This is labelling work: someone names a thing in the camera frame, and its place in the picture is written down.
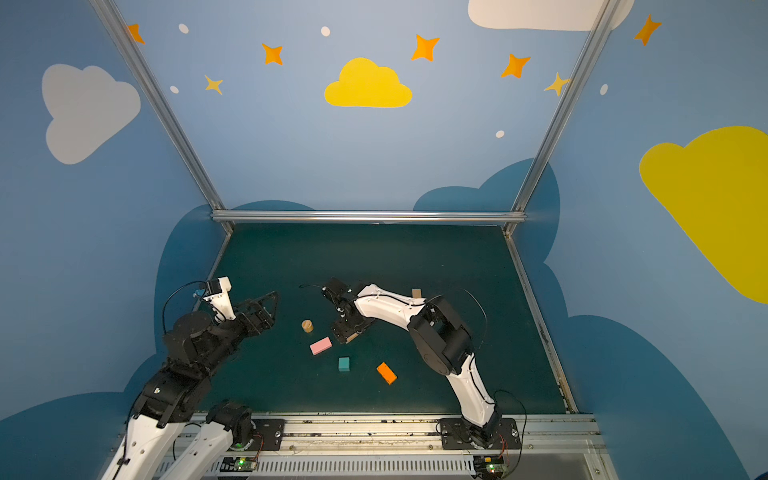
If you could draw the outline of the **aluminium frame post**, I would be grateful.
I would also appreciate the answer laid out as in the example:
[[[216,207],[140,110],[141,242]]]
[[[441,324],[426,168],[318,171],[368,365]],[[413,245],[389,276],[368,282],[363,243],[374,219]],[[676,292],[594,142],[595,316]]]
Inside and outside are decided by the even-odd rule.
[[[172,111],[160,83],[140,51],[139,44],[133,39],[117,4],[114,1],[105,0],[90,0],[89,3],[141,87],[212,213],[223,211],[225,209],[223,200]]]
[[[612,24],[614,19],[618,17],[621,4],[622,1],[619,0],[604,1],[598,11],[595,23],[589,31],[585,44],[571,72],[571,81],[566,86],[566,91],[560,96],[543,141],[527,171],[511,208],[511,212],[519,216],[520,220],[509,221],[504,225],[503,232],[507,240],[512,239],[516,226],[525,221],[525,212],[528,204],[598,63],[599,57],[613,30]]]

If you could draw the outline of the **pink rectangular block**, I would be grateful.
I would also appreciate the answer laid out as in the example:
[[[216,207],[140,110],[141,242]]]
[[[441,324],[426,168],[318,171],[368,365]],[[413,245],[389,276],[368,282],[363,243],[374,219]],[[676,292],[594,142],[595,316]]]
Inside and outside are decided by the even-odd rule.
[[[324,337],[310,345],[310,351],[313,356],[319,355],[333,346],[333,343],[329,337]]]

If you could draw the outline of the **back aluminium frame bar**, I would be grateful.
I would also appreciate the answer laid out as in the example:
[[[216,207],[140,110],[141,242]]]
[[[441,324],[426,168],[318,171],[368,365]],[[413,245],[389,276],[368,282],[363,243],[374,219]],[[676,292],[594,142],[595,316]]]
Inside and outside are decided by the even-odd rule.
[[[214,221],[232,223],[522,223],[523,212],[427,211],[267,211],[214,210]]]

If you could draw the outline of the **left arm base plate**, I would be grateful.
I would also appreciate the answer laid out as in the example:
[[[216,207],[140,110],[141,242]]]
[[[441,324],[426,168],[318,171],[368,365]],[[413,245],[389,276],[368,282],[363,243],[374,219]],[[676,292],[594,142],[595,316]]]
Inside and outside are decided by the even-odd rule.
[[[243,451],[279,451],[283,441],[286,421],[282,418],[253,418],[251,434],[242,447]]]

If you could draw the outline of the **right controller board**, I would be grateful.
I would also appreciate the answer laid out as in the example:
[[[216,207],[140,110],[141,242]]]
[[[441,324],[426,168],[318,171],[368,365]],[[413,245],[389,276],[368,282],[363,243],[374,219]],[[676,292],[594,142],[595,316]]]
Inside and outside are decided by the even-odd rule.
[[[473,479],[499,480],[507,473],[505,461],[500,456],[474,456]]]

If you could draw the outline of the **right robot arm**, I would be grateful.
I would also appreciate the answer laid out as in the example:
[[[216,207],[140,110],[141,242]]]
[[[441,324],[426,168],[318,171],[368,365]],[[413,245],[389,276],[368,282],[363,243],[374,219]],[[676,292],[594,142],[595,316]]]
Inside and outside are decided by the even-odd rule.
[[[407,297],[368,284],[353,289],[337,278],[321,287],[336,309],[332,324],[336,339],[347,344],[376,322],[407,331],[422,360],[447,378],[460,408],[458,438],[478,447],[492,444],[502,414],[487,391],[476,364],[476,351],[467,324],[442,296]]]

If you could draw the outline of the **controller board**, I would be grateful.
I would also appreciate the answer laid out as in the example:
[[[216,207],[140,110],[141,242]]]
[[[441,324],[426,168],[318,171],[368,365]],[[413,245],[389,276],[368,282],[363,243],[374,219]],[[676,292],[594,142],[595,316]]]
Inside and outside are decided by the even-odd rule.
[[[507,473],[505,461],[500,456],[474,456],[473,479],[499,480]]]
[[[256,457],[224,457],[219,465],[220,474],[250,474],[257,469],[258,459]]]

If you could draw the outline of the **aluminium front rail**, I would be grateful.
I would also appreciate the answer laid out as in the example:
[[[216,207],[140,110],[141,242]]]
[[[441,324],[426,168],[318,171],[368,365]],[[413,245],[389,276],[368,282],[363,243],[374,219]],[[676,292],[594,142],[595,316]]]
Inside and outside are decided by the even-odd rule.
[[[286,421],[279,451],[234,447],[200,479],[473,479],[474,456],[500,456],[502,479],[615,479],[618,473],[596,420],[590,415],[507,415],[522,438],[519,450],[444,450],[436,431],[443,418],[427,414],[255,414]],[[197,436],[196,415],[151,479],[164,479]],[[220,474],[224,457],[256,457],[250,474]]]

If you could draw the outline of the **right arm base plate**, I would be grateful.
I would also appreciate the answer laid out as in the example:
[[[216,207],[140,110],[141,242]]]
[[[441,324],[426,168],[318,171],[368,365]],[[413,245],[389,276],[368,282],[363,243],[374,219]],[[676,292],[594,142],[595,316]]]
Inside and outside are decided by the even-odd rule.
[[[513,418],[501,418],[478,427],[463,418],[443,418],[436,431],[444,450],[519,450],[522,438]]]

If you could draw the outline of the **left controller board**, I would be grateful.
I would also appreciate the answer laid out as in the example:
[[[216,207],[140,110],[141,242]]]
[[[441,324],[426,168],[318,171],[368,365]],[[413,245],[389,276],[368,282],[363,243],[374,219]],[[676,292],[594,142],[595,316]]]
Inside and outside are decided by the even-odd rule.
[[[219,465],[220,474],[250,474],[257,469],[258,459],[256,457],[224,457]]]

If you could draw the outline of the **left aluminium frame post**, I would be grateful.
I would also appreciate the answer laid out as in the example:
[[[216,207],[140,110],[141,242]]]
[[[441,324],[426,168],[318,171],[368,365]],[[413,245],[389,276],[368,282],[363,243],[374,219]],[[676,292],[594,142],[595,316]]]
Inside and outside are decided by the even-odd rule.
[[[141,87],[212,213],[223,211],[225,209],[223,200],[172,111],[160,83],[140,51],[139,44],[133,39],[117,4],[114,1],[105,0],[90,0],[89,3]]]

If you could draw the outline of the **orange rectangular block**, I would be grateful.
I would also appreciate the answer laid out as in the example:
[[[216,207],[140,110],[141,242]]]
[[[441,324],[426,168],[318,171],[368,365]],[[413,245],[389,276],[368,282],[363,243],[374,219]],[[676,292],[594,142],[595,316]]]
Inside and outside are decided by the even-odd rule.
[[[388,385],[392,385],[397,380],[397,375],[385,362],[380,363],[376,371]]]

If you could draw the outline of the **right aluminium frame post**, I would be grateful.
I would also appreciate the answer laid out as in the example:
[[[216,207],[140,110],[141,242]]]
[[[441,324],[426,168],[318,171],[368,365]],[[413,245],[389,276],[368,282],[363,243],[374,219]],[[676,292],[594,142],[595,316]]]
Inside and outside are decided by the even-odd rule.
[[[598,11],[595,23],[589,31],[585,44],[571,72],[571,81],[566,86],[566,91],[560,96],[543,141],[527,171],[511,208],[511,212],[519,216],[520,220],[509,221],[504,225],[503,232],[507,240],[512,239],[516,226],[525,221],[525,212],[528,204],[598,63],[599,57],[613,30],[612,24],[614,19],[618,17],[621,4],[622,1],[619,0],[604,1]]]

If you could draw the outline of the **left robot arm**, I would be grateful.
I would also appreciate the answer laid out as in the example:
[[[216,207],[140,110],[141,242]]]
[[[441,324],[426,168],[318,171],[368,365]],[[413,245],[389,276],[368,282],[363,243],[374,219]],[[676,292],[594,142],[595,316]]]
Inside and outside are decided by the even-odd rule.
[[[272,291],[234,309],[234,318],[216,323],[204,311],[179,318],[163,341],[168,358],[145,384],[126,421],[123,440],[106,467],[104,479],[151,479],[166,452],[212,388],[212,378],[240,344],[271,329],[279,294]],[[200,479],[227,450],[265,446],[252,410],[222,401],[212,407],[190,446],[162,475],[164,479]]]

